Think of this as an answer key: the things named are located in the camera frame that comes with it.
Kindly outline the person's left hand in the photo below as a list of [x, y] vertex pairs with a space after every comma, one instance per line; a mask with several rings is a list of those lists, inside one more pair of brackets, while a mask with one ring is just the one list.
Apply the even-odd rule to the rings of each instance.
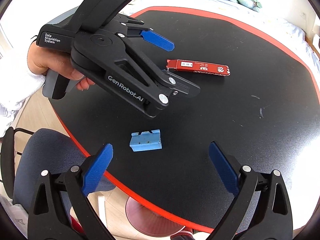
[[35, 41], [29, 47], [27, 64], [29, 70], [34, 74], [46, 75], [50, 69], [67, 79], [76, 81], [76, 88], [81, 91], [88, 90], [95, 84], [72, 67], [69, 54], [39, 47]]

